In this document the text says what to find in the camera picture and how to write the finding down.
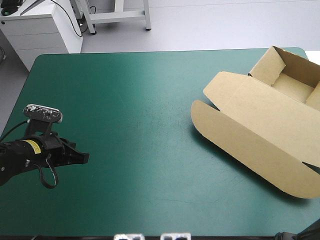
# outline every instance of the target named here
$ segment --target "green mat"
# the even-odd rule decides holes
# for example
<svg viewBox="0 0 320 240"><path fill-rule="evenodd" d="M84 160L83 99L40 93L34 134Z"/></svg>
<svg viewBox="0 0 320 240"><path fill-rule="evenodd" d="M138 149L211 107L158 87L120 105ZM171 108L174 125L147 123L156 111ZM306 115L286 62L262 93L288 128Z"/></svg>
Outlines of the green mat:
<svg viewBox="0 0 320 240"><path fill-rule="evenodd" d="M288 49L306 57L300 48ZM57 168L0 187L0 235L191 232L297 233L320 216L319 199L287 195L202 137L194 100L219 71L246 74L266 49L42 55L7 123L30 103L57 108L61 137L88 164ZM18 139L24 127L7 140Z"/></svg>

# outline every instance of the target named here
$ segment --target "metal bracket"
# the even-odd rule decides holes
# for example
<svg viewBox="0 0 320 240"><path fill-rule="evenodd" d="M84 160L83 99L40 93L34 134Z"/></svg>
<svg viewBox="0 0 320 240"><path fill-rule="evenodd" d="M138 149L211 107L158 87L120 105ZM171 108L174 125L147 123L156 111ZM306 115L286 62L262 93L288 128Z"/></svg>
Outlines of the metal bracket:
<svg viewBox="0 0 320 240"><path fill-rule="evenodd" d="M189 232L163 233L160 236L160 240L191 240L191 233L189 233Z"/></svg>
<svg viewBox="0 0 320 240"><path fill-rule="evenodd" d="M113 237L113 240L145 240L145 236L143 234L136 234L136 233L130 233L130 234L116 234Z"/></svg>

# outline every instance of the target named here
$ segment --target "box flap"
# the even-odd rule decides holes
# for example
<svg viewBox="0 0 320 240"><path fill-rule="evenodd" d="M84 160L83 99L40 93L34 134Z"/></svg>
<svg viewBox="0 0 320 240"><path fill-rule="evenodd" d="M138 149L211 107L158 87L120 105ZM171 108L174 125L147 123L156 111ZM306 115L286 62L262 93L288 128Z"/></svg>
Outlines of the box flap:
<svg viewBox="0 0 320 240"><path fill-rule="evenodd" d="M282 191L299 198L320 197L318 173L223 112L196 100L191 118L205 138Z"/></svg>
<svg viewBox="0 0 320 240"><path fill-rule="evenodd" d="M271 86L279 77L286 64L272 46L252 68L249 75Z"/></svg>
<svg viewBox="0 0 320 240"><path fill-rule="evenodd" d="M291 52L273 47L285 63L282 73L315 88L320 81L320 66Z"/></svg>
<svg viewBox="0 0 320 240"><path fill-rule="evenodd" d="M204 94L227 116L300 162L320 167L320 111L245 75L220 72Z"/></svg>
<svg viewBox="0 0 320 240"><path fill-rule="evenodd" d="M320 111L320 82L318 82L305 104Z"/></svg>

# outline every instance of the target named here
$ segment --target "white floor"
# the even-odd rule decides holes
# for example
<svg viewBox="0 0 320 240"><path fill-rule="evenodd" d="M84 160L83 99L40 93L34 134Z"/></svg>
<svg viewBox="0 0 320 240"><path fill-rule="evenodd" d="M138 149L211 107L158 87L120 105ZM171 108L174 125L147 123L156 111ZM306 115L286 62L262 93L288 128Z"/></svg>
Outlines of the white floor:
<svg viewBox="0 0 320 240"><path fill-rule="evenodd" d="M110 0L90 0L109 12ZM83 53L300 47L320 64L320 0L149 0L152 30L145 23L98 24L84 35ZM140 9L142 0L125 0ZM28 75L0 32L8 58L0 65L0 133Z"/></svg>

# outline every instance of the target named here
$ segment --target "cardboard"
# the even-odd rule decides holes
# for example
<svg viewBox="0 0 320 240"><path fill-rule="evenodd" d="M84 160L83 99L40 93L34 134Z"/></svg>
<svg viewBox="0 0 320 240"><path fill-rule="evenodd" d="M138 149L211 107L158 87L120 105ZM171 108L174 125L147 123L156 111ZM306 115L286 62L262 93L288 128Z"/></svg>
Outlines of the cardboard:
<svg viewBox="0 0 320 240"><path fill-rule="evenodd" d="M296 62L308 76L292 67ZM315 65L271 47L249 76L218 73L203 92L219 110L197 100L192 122L282 191L320 197L320 174L304 164L320 168L320 66Z"/></svg>

